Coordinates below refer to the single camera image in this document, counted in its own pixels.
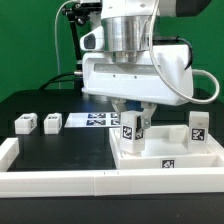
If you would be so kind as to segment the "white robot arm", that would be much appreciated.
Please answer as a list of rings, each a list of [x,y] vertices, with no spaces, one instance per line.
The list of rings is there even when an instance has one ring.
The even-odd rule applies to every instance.
[[[178,36],[160,36],[155,31],[159,17],[192,17],[212,0],[71,0],[66,10],[80,26],[94,24],[79,47],[83,88],[89,95],[110,97],[122,118],[125,102],[139,101],[143,111],[139,126],[151,125],[158,104],[199,104],[193,97],[191,68],[193,50]]]

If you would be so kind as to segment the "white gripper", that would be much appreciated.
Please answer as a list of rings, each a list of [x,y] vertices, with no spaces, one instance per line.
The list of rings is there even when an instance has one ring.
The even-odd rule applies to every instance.
[[[188,47],[157,45],[153,50],[163,77],[176,90],[192,97],[194,92],[192,70],[186,69]],[[142,128],[151,126],[151,118],[156,110],[155,104],[177,106],[187,103],[187,100],[164,84],[151,62],[148,51],[140,52],[136,63],[113,63],[110,53],[86,53],[82,68],[83,91],[113,97],[112,106],[118,116],[126,111],[125,99],[143,101]]]

